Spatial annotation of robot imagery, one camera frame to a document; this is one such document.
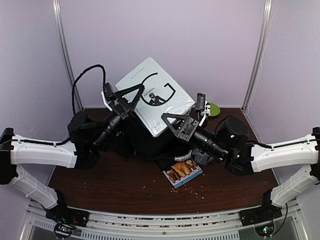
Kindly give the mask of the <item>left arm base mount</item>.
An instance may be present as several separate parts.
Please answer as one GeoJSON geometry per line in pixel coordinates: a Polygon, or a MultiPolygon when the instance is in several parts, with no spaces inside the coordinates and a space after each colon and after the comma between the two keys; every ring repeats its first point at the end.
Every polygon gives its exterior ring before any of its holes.
{"type": "Polygon", "coordinates": [[[66,217],[46,210],[45,217],[55,222],[53,233],[59,239],[69,238],[77,227],[86,227],[90,213],[88,211],[68,208],[66,217]]]}

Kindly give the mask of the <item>grey book letter G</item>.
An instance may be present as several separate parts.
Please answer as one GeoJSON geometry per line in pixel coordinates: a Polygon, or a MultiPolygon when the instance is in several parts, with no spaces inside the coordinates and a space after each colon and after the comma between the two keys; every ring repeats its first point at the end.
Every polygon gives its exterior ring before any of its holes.
{"type": "Polygon", "coordinates": [[[164,113],[185,115],[195,105],[193,98],[152,57],[148,57],[123,77],[118,91],[142,84],[144,91],[135,107],[135,114],[157,138],[166,128],[164,113]]]}

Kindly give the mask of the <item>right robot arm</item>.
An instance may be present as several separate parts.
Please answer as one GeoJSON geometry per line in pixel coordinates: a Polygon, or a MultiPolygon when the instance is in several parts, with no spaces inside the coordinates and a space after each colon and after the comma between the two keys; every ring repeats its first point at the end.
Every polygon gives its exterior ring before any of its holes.
{"type": "Polygon", "coordinates": [[[259,220],[268,220],[276,209],[320,182],[320,129],[298,139],[264,144],[249,140],[245,124],[233,116],[225,117],[220,128],[207,130],[189,115],[164,113],[161,116],[177,139],[200,152],[225,163],[226,170],[236,176],[301,165],[301,169],[281,185],[263,195],[263,204],[256,210],[259,220]]]}

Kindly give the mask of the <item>black backpack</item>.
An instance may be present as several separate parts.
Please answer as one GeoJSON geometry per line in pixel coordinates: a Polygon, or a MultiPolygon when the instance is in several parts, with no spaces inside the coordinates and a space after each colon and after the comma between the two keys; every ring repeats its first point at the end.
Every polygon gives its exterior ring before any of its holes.
{"type": "Polygon", "coordinates": [[[137,118],[125,125],[110,148],[125,158],[138,156],[157,163],[162,171],[169,170],[178,162],[189,160],[193,151],[190,145],[177,139],[169,129],[153,137],[137,118]]]}

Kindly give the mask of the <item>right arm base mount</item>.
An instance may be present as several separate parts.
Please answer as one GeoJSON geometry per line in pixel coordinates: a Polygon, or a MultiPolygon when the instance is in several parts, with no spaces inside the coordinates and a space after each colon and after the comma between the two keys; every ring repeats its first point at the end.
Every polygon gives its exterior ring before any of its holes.
{"type": "Polygon", "coordinates": [[[270,238],[276,233],[274,220],[282,216],[280,208],[267,209],[262,206],[241,210],[239,218],[243,227],[253,226],[255,233],[261,238],[270,238]]]}

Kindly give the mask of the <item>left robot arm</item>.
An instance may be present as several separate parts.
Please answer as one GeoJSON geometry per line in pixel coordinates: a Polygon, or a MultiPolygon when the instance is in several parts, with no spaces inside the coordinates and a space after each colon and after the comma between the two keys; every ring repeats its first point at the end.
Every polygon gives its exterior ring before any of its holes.
{"type": "Polygon", "coordinates": [[[100,152],[107,151],[123,131],[144,89],[139,83],[114,92],[106,83],[101,95],[110,114],[103,121],[97,121],[85,111],[77,112],[67,126],[69,137],[61,142],[26,138],[7,127],[0,136],[1,185],[16,186],[61,222],[69,221],[72,211],[67,207],[64,195],[38,181],[22,165],[42,164],[82,170],[94,167],[100,152]]]}

